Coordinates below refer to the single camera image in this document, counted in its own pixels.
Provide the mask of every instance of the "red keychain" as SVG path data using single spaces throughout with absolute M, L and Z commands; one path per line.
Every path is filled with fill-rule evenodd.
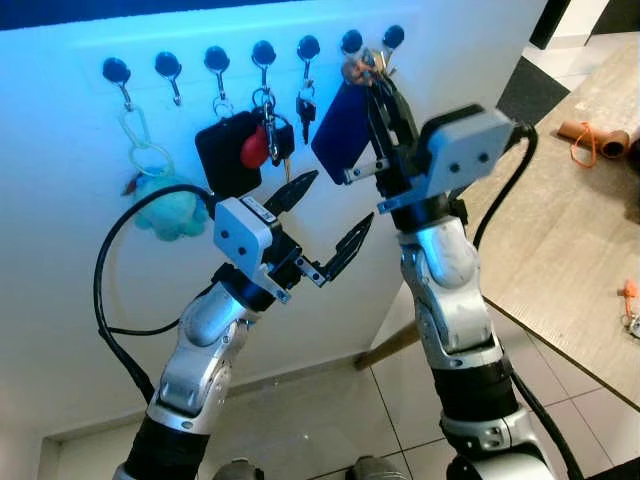
M 240 161 L 246 168 L 259 169 L 269 158 L 267 133 L 262 125 L 256 127 L 256 133 L 247 138 L 240 151 Z

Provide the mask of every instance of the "orange cord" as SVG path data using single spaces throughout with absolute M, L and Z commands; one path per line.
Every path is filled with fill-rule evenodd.
M 638 298 L 638 285 L 631 279 L 624 282 L 624 288 L 618 290 L 618 295 L 624 297 L 624 311 L 627 316 L 627 320 L 631 322 L 635 315 L 632 308 L 632 302 L 634 298 Z
M 596 152 L 596 138 L 593 135 L 593 130 L 591 130 L 589 122 L 580 122 L 580 125 L 584 127 L 584 132 L 582 132 L 582 134 L 576 139 L 575 143 L 571 145 L 571 159 L 581 167 L 591 168 L 596 164 L 596 159 L 598 158 L 598 154 Z M 576 156 L 576 148 L 580 144 L 580 140 L 582 140 L 587 134 L 591 136 L 591 162 L 589 163 L 583 162 Z

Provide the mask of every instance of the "wooden table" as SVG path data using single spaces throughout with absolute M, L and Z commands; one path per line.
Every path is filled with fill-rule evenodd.
M 640 268 L 640 178 L 624 160 L 578 166 L 570 143 L 555 135 L 567 119 L 633 132 L 638 62 L 637 45 L 618 52 L 538 123 L 536 156 L 485 232 L 480 256 L 491 304 L 640 411 L 640 340 L 623 329 L 617 296 Z M 469 238 L 524 146 L 463 195 Z M 367 363 L 415 339 L 414 331 L 403 329 Z

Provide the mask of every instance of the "teal plush toy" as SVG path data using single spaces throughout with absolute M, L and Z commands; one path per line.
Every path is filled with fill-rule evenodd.
M 179 175 L 141 174 L 135 180 L 133 201 L 138 202 L 161 188 L 183 183 L 191 182 Z M 143 208 L 136 216 L 135 223 L 140 228 L 153 229 L 160 240 L 172 242 L 183 235 L 200 235 L 204 232 L 204 224 L 208 218 L 207 208 L 197 195 L 179 192 L 159 198 Z

